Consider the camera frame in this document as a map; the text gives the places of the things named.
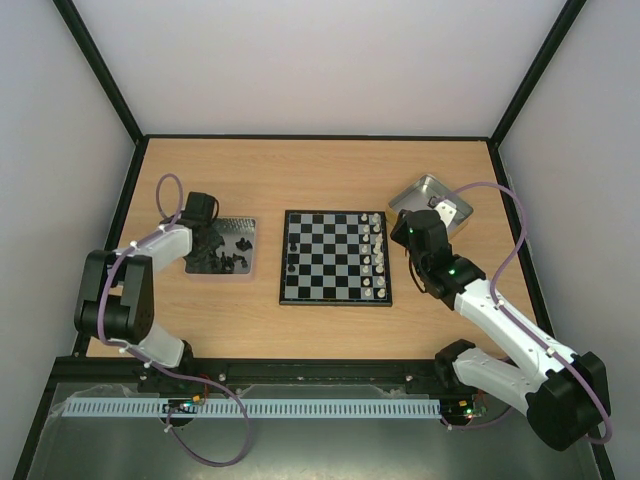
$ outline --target chessboard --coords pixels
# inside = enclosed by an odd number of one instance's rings
[[[391,306],[384,212],[285,212],[280,304]]]

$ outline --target black corner post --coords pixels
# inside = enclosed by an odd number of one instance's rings
[[[507,136],[509,129],[516,121],[518,114],[527,102],[527,99],[533,92],[533,89],[538,84],[540,77],[546,70],[547,66],[551,62],[551,59],[555,55],[558,47],[562,43],[562,40],[569,32],[571,25],[578,17],[580,10],[584,7],[587,0],[567,0],[558,15],[553,27],[549,31],[547,38],[538,50],[538,54],[533,60],[533,63],[529,67],[527,74],[522,79],[518,90],[511,99],[507,110],[502,115],[500,123],[496,127],[493,135],[491,136],[491,145],[499,147],[502,141]]]
[[[100,82],[100,85],[102,85],[107,97],[109,97],[113,108],[115,108],[120,120],[127,129],[127,132],[129,132],[131,140],[133,140],[133,143],[137,145],[142,140],[142,130],[138,127],[136,119],[133,118],[131,110],[129,110],[122,93],[120,93],[120,89],[111,76],[111,72],[109,72],[107,64],[104,63],[102,55],[100,55],[98,47],[91,38],[91,34],[89,33],[87,26],[82,21],[76,6],[73,4],[72,0],[53,0],[53,3],[58,8],[60,15],[67,24],[67,27],[69,27],[69,31],[71,31],[73,38],[75,38],[80,50],[87,59],[87,62],[89,62],[93,73],[98,78],[98,81]]]

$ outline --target white arm segment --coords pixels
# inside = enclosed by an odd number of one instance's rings
[[[192,247],[191,229],[183,225],[174,225],[171,229],[164,229],[164,225],[160,225],[158,230],[162,230],[162,235],[154,238],[148,243],[137,247],[135,251],[129,254],[130,257],[135,255],[146,255],[153,259],[153,273],[162,271],[167,265],[174,260],[189,255]],[[124,248],[114,250],[116,255],[121,255]]]
[[[167,368],[175,368],[180,365],[184,343],[179,338],[174,337],[157,322],[151,326],[151,330],[138,345],[133,345],[126,340],[112,338],[112,341],[126,343],[126,348],[120,350],[125,353],[127,350],[134,350],[141,353],[152,362],[159,363]]]
[[[465,385],[490,393],[523,415],[529,408],[525,395],[539,388],[539,385],[534,388],[519,368],[497,360],[479,348],[465,350],[458,355],[453,362],[453,370]]]
[[[524,395],[540,388],[547,380],[547,371],[559,372],[564,367],[494,307],[489,293],[489,283],[489,280],[475,280],[467,285],[465,292],[456,297],[454,308],[488,334],[520,368],[501,365],[503,362],[491,359],[482,350],[475,348],[458,357],[454,362],[454,370],[462,383],[478,387],[524,413],[527,409]],[[534,335],[568,362],[573,361],[573,350],[545,334],[500,293],[496,293],[498,299],[504,302],[504,306]]]
[[[160,225],[158,229],[162,231],[162,235],[140,247],[136,245],[135,251],[129,255],[132,257],[136,255],[151,257],[153,259],[153,273],[161,271],[174,260],[188,255],[191,252],[193,241],[191,229],[183,225],[174,225],[167,230],[164,225]],[[121,255],[123,251],[124,248],[119,248],[115,250],[115,253]],[[135,350],[149,360],[167,368],[177,367],[184,351],[182,340],[171,335],[155,321],[149,334],[138,345],[131,345],[123,340],[113,340],[126,343],[127,350]]]

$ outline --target black metal frame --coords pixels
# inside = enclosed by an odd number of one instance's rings
[[[553,55],[577,18],[586,0],[567,0],[542,47],[527,71],[518,90],[506,109],[491,138],[487,137],[455,137],[455,136],[367,136],[367,135],[144,135],[138,127],[133,114],[129,110],[115,80],[111,76],[98,48],[91,38],[73,1],[53,0],[78,46],[85,55],[100,84],[109,97],[122,123],[136,144],[131,165],[127,173],[122,194],[118,201],[116,213],[105,244],[106,249],[117,246],[129,205],[135,190],[140,168],[144,160],[149,140],[152,138],[210,138],[210,139],[271,139],[271,140],[377,140],[377,141],[480,141],[485,142],[489,150],[496,180],[509,186],[499,147],[512,127],[518,114],[531,95],[537,82],[549,65]],[[521,231],[518,213],[510,197],[503,194],[503,203],[514,240]],[[523,275],[531,297],[533,310],[540,328],[553,334],[553,329],[544,304],[540,285],[527,245],[519,253]],[[35,454],[40,432],[44,426],[56,386],[59,383],[131,383],[139,375],[140,364],[134,359],[87,358],[89,339],[79,335],[70,357],[60,357],[51,371],[38,406],[32,427],[29,431],[25,447],[20,457],[14,479],[23,479],[28,475]],[[338,382],[372,383],[381,387],[404,386],[410,393],[430,393],[436,398],[452,399],[466,396],[464,389],[451,394],[445,392],[433,374],[433,360],[374,360],[374,361],[341,361],[341,360],[222,360],[196,359],[200,368],[205,371],[225,372],[226,382],[230,385],[246,385],[249,383],[277,383],[283,381],[296,382],[298,378],[312,383]],[[613,480],[614,474],[604,446],[594,445],[593,452],[600,475],[605,480]]]

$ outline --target wire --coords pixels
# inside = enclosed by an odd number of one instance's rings
[[[578,383],[585,390],[585,392],[587,393],[587,395],[589,396],[589,398],[593,402],[594,406],[598,410],[598,413],[602,417],[602,421],[604,422],[604,425],[605,425],[605,434],[602,436],[602,438],[593,438],[593,437],[589,437],[588,435],[586,435],[586,439],[589,442],[591,442],[593,444],[597,444],[597,445],[602,445],[602,444],[607,443],[609,440],[611,440],[611,437],[613,436],[613,424],[611,422],[611,418],[607,414],[607,411],[604,408],[604,405],[602,404],[600,399],[598,398],[598,395],[596,394],[596,392],[591,388],[591,386],[584,379],[584,377],[582,375],[580,375],[580,373],[573,367],[573,365],[571,365],[567,360],[565,360],[564,357],[562,357],[558,352],[556,352],[554,349],[552,349],[544,340],[542,340],[535,333],[533,333],[533,331],[531,331],[531,329],[529,329],[529,327],[527,327],[527,325],[525,325],[523,322],[521,322],[513,313],[511,313],[509,311],[509,309],[507,309],[503,304],[501,304],[499,302],[498,294],[496,292],[496,284],[498,283],[498,279],[500,278],[500,275],[502,275],[502,273],[505,271],[505,269],[507,268],[509,263],[517,255],[518,251],[520,250],[520,248],[524,244],[524,240],[525,240],[525,237],[527,235],[527,229],[528,229],[527,213],[526,213],[526,211],[525,211],[525,209],[524,209],[524,207],[522,205],[522,202],[520,202],[520,199],[517,197],[517,195],[512,190],[508,189],[507,187],[503,187],[502,185],[498,185],[497,183],[493,183],[493,182],[474,182],[474,183],[470,183],[468,185],[464,185],[464,186],[462,186],[462,187],[460,187],[460,188],[458,188],[456,190],[453,190],[453,191],[449,192],[448,194],[444,195],[443,197],[437,198],[437,202],[439,203],[439,202],[441,202],[441,201],[443,201],[443,200],[445,200],[445,199],[447,199],[449,197],[452,197],[453,195],[457,195],[457,194],[459,194],[461,192],[464,192],[465,190],[469,190],[469,189],[477,188],[477,187],[496,188],[496,189],[500,190],[501,192],[506,193],[507,195],[509,195],[513,199],[514,203],[517,205],[518,210],[520,212],[520,216],[521,216],[520,223],[522,225],[522,228],[520,230],[520,237],[518,237],[518,241],[516,242],[516,245],[513,248],[513,250],[511,251],[511,253],[509,254],[509,256],[505,259],[504,262],[502,262],[502,265],[500,265],[500,267],[498,267],[498,270],[496,271],[495,275],[493,276],[493,278],[491,279],[491,282],[489,284],[489,293],[491,294],[491,298],[493,299],[493,301],[496,304],[496,306],[500,309],[500,311],[502,313],[504,313],[507,316],[507,318],[509,318],[509,320],[511,320],[513,323],[515,323],[524,333],[526,333],[543,350],[551,352],[551,356],[553,358],[555,358],[558,362],[560,362],[560,364],[564,368],[566,368],[569,371],[569,373],[571,373],[571,375],[573,375],[573,377],[578,381]],[[489,425],[494,425],[494,424],[495,423],[487,422],[487,423],[483,423],[482,425],[474,425],[473,427],[469,427],[469,428],[478,428],[478,427],[484,427],[484,426],[489,426]]]
[[[172,229],[175,226],[176,222],[180,218],[180,212],[182,211],[182,204],[184,202],[184,191],[183,191],[182,183],[180,182],[180,179],[176,175],[174,175],[173,173],[167,173],[167,174],[163,175],[162,177],[160,177],[160,180],[158,180],[158,185],[156,186],[156,205],[158,206],[158,211],[160,212],[160,215],[164,219],[168,218],[167,215],[162,210],[162,207],[160,206],[160,187],[162,186],[162,183],[167,178],[172,178],[173,180],[175,180],[176,185],[178,186],[178,207],[176,208],[176,211],[173,214],[173,216],[171,218],[171,221],[166,226],[163,227],[164,231],[168,231],[168,230]],[[247,409],[244,406],[244,404],[242,403],[242,401],[240,400],[240,398],[236,394],[234,394],[231,390],[229,390],[227,387],[225,387],[224,385],[221,385],[221,384],[219,384],[217,382],[214,382],[211,379],[201,378],[201,377],[193,377],[191,375],[182,375],[182,374],[179,374],[179,373],[172,372],[172,371],[166,369],[164,366],[162,366],[162,365],[160,365],[160,364],[158,364],[156,362],[151,361],[151,359],[145,357],[141,353],[136,352],[135,350],[129,350],[129,345],[127,343],[125,343],[125,342],[118,342],[118,341],[113,342],[113,341],[107,340],[105,332],[104,332],[104,312],[105,312],[106,305],[107,305],[107,299],[109,297],[109,290],[111,289],[112,285],[115,282],[116,274],[118,272],[118,269],[122,265],[122,262],[127,257],[127,255],[129,255],[130,253],[134,252],[136,250],[136,248],[145,245],[146,243],[150,242],[151,240],[154,240],[155,238],[157,238],[160,235],[162,235],[162,233],[163,233],[163,230],[158,229],[158,230],[154,231],[152,234],[147,235],[146,237],[144,237],[142,240],[139,240],[138,242],[131,242],[131,246],[126,248],[123,252],[120,253],[118,258],[116,258],[116,261],[113,263],[111,269],[109,270],[109,272],[107,274],[107,280],[106,280],[106,283],[105,283],[104,288],[102,290],[102,296],[100,297],[100,303],[98,305],[98,319],[97,319],[98,338],[105,345],[116,346],[116,347],[120,347],[120,348],[123,348],[123,349],[127,350],[135,358],[137,358],[138,360],[144,362],[145,366],[148,365],[150,367],[153,367],[156,370],[158,370],[159,372],[167,375],[168,377],[176,378],[178,380],[187,380],[187,381],[190,381],[190,382],[199,382],[199,383],[202,383],[202,384],[204,384],[206,386],[211,386],[211,387],[217,388],[218,390],[226,393],[231,399],[233,399],[233,401],[235,401],[238,404],[238,407],[240,408],[240,411],[242,412],[242,416],[243,416],[243,418],[245,420],[245,423],[247,425],[247,434],[246,434],[246,437],[245,437],[244,445],[242,446],[242,449],[240,450],[240,453],[238,453],[238,455],[236,455],[234,458],[232,458],[229,461],[226,461],[226,462],[214,462],[212,460],[207,460],[206,458],[201,457],[200,455],[195,453],[193,450],[191,450],[184,443],[184,441],[178,436],[178,434],[173,430],[173,428],[171,426],[171,415],[173,413],[175,413],[175,411],[171,411],[167,415],[167,419],[165,421],[165,423],[167,424],[167,428],[165,429],[165,431],[170,431],[171,435],[178,441],[178,444],[187,453],[187,455],[189,455],[191,458],[193,458],[197,462],[202,463],[203,465],[206,465],[206,466],[209,466],[209,467],[226,467],[226,466],[229,466],[229,465],[235,465],[240,460],[242,460],[247,455],[247,453],[249,453],[249,449],[251,448],[251,444],[253,442],[253,430],[252,430],[251,422],[249,420],[249,414],[247,413]]]
[[[420,291],[420,293],[426,293],[427,289],[420,288],[420,284],[418,283],[418,279],[416,278],[416,274],[413,271],[413,262],[411,261],[411,257],[409,257],[409,273],[411,274],[411,278],[413,279],[413,283],[416,284],[416,288]]]

